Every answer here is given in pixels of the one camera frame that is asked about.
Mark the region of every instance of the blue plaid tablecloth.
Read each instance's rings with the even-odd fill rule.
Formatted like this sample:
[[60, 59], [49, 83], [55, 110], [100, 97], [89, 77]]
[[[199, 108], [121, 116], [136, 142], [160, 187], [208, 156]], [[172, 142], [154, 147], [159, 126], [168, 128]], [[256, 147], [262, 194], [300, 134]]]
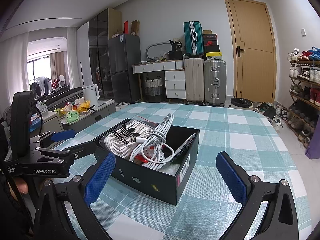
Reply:
[[[216, 155], [221, 151], [226, 151], [249, 175], [275, 183], [286, 179], [296, 205], [299, 239], [305, 239], [310, 234], [309, 203], [301, 176], [271, 124], [254, 111], [139, 103], [109, 115], [56, 149], [89, 141], [135, 115], [160, 122], [168, 113], [175, 116], [173, 125], [200, 129], [198, 159], [188, 184], [174, 206], [110, 177], [91, 208], [114, 240], [219, 239], [241, 208], [216, 168]], [[74, 175], [82, 175], [95, 162], [94, 155], [81, 158], [71, 166], [69, 178], [55, 179], [55, 182], [69, 181]], [[266, 204], [262, 203], [246, 239], [254, 236]], [[72, 210], [69, 210], [69, 216], [78, 236], [85, 239]]]

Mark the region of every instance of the black handle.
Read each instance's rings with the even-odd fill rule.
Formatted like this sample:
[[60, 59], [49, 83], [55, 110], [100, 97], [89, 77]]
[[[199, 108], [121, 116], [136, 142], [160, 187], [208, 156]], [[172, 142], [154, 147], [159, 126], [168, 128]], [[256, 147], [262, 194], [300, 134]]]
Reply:
[[240, 52], [244, 51], [244, 49], [240, 49], [240, 46], [237, 46], [238, 57], [240, 57]]

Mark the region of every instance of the black trash bag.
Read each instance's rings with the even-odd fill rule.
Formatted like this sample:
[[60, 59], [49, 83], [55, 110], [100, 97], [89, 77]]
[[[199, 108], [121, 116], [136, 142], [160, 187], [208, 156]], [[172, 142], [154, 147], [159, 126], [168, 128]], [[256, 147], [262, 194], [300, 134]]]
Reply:
[[238, 107], [249, 108], [252, 106], [252, 101], [244, 98], [231, 98], [231, 104]]

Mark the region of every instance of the white kettle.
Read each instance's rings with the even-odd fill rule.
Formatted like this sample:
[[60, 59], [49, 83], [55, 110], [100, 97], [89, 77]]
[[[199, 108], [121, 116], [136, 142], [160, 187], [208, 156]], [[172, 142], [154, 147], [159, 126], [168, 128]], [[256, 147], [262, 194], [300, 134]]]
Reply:
[[90, 106], [99, 106], [98, 99], [100, 98], [98, 85], [90, 85], [82, 88], [84, 100], [90, 100]]

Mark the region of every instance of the white cable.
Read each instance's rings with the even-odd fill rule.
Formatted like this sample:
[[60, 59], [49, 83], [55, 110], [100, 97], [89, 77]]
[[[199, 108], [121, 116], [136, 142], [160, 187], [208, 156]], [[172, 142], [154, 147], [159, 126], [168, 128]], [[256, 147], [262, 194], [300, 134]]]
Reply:
[[[174, 115], [168, 114], [162, 120], [162, 122], [159, 123], [158, 126], [149, 133], [149, 136], [145, 140], [145, 142], [135, 147], [135, 149], [131, 153], [130, 161], [133, 162], [134, 158], [139, 153], [141, 153], [141, 155], [148, 161], [148, 163], [144, 163], [142, 165], [151, 169], [156, 169], [159, 164], [171, 161], [174, 156], [174, 150], [166, 144], [166, 135], [171, 127], [173, 119]], [[151, 156], [151, 158], [148, 158], [145, 155], [144, 150], [149, 149], [151, 146], [154, 147], [153, 155]], [[172, 152], [172, 155], [169, 158], [161, 161], [161, 155], [164, 156], [162, 152], [162, 146], [167, 147]]]

